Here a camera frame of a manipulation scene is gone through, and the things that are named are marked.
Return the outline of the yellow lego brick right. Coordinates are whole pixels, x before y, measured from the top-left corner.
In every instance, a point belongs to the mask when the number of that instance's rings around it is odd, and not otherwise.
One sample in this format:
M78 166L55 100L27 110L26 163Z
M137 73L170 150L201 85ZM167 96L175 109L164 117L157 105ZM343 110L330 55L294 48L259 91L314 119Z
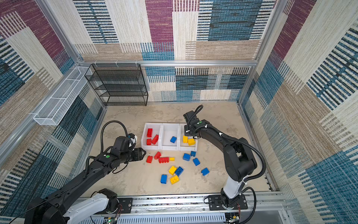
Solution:
M194 146L196 144L195 139L188 139L188 145L189 146Z

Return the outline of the long red lego brick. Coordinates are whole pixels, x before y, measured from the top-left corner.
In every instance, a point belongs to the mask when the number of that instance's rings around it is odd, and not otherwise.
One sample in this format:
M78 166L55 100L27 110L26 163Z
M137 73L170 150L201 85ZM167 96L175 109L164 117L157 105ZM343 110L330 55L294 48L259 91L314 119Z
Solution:
M152 128L149 128L147 130L147 138L152 138L152 135L153 135L153 129Z

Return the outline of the aluminium mounting rail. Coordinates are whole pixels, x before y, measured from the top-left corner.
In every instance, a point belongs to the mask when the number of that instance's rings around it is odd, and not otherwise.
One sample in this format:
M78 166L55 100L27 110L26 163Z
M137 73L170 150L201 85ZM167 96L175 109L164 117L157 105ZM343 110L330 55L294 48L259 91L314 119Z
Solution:
M293 224L281 192L247 191L248 209L211 211L209 195L179 194L132 197L130 214L98 212L78 224Z

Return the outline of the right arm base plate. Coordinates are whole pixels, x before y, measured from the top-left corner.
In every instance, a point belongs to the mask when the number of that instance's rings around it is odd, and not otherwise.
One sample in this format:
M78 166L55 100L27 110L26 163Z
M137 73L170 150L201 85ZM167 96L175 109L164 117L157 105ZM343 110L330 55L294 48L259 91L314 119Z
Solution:
M225 195L209 195L208 205L211 211L248 209L247 200L243 194L233 199L229 199Z

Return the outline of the blue lego brick bottom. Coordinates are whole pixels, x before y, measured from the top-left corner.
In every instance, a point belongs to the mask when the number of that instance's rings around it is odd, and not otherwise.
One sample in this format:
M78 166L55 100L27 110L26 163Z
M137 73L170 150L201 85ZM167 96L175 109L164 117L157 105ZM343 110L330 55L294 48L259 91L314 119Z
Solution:
M180 176L183 173L184 169L182 167L178 167L175 171L175 174L177 176Z

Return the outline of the white right plastic bin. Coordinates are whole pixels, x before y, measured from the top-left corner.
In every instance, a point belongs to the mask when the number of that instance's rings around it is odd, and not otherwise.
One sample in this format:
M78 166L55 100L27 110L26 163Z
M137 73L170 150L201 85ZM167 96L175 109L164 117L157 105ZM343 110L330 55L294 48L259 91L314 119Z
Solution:
M191 136L185 136L185 124L180 124L179 151L197 151L198 141Z

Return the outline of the blue lego brick far right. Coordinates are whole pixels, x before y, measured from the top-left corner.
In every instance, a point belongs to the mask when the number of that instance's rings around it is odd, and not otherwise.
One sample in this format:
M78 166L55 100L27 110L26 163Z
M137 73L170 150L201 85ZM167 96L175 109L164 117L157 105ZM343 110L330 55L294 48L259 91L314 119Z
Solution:
M210 173L210 171L209 171L208 168L204 168L204 169L201 171L201 174L202 174L203 176L206 176L206 175L209 174L209 173Z

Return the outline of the yellow lego brick bottom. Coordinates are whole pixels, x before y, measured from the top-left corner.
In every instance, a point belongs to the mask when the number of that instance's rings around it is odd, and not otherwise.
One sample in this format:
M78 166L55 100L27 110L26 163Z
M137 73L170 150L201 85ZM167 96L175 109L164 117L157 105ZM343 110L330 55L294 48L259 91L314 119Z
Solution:
M175 166L171 166L168 172L170 175L175 175L176 170L177 168Z

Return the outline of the blue lego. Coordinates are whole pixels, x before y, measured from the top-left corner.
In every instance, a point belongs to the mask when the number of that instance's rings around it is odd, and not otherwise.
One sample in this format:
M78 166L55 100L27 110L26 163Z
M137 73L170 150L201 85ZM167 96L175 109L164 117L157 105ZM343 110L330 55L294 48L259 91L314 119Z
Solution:
M170 142L172 142L172 143L175 143L176 141L177 141L177 138L174 137L174 136L173 136L173 137L171 138L171 140L170 140Z

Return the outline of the long red lego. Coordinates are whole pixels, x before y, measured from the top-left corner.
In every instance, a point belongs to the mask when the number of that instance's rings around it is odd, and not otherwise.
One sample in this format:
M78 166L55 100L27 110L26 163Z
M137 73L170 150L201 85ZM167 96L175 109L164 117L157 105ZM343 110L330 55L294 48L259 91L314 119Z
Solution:
M169 163L170 162L170 158L169 157L160 157L158 159L159 163Z

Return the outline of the white middle plastic bin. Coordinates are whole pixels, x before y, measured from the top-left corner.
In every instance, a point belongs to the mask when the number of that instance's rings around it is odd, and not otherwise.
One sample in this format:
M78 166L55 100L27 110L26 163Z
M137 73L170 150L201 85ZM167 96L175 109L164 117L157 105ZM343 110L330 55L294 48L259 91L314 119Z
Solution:
M172 137L176 137L175 143L170 142ZM161 132L161 146L165 151L179 151L180 147L180 125L174 123L163 123L163 129Z

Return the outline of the blue lego brick middle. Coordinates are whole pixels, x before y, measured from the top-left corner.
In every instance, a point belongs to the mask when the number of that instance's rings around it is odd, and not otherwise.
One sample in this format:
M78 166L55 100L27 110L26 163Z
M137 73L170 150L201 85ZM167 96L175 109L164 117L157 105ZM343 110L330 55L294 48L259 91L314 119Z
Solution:
M198 160L198 158L194 158L193 159L193 163L195 166L199 166L200 165L200 161Z

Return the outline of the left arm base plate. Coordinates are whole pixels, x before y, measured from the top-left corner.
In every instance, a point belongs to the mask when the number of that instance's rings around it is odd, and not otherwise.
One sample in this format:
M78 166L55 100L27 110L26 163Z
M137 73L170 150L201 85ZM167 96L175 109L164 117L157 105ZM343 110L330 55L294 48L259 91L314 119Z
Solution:
M133 204L132 197L125 197L125 198L117 198L117 209L115 210L114 214L130 214Z

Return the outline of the red sloped lego brick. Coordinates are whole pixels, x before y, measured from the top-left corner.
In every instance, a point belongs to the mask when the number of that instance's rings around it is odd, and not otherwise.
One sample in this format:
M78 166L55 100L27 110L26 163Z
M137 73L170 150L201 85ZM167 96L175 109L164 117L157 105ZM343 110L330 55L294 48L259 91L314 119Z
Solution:
M152 143L153 145L156 145L157 142L158 142L158 139L159 139L159 135L157 134L157 135L154 136L154 138L152 139L151 143Z

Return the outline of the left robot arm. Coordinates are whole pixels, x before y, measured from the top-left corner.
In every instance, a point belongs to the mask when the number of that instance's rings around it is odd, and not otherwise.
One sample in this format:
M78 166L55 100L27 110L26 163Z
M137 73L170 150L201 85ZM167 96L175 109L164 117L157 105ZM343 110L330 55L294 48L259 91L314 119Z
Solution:
M94 197L77 203L77 199L92 185L121 164L141 161L146 151L136 148L133 134L119 136L113 146L102 149L97 156L88 156L85 169L66 185L45 199L32 200L25 214L26 224L78 224L98 213L118 212L117 194L111 190L98 191Z

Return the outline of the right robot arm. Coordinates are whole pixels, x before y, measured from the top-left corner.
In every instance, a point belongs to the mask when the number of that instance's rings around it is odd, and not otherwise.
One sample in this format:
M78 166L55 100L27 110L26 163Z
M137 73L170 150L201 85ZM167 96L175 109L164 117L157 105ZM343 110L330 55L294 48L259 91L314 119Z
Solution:
M248 142L244 139L232 138L206 120L199 120L194 111L183 115L186 125L185 136L203 138L216 146L224 156L228 179L221 190L223 206L231 208L242 194L247 179L257 168L257 162Z

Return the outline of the blue lego brick open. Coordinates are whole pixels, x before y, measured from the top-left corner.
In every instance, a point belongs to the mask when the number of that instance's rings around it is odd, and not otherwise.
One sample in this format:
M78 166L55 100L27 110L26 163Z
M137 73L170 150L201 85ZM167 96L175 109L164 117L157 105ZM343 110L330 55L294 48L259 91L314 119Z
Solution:
M187 153L184 153L184 154L183 154L183 160L185 160L185 161L190 161L190 159L191 159L190 154L187 154Z

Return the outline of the red curved lego brick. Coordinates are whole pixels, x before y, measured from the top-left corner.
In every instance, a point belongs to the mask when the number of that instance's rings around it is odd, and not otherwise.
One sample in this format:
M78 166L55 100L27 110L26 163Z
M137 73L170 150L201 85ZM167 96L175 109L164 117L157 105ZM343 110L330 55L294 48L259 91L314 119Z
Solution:
M158 160L161 157L161 153L157 152L156 155L154 156L155 160Z

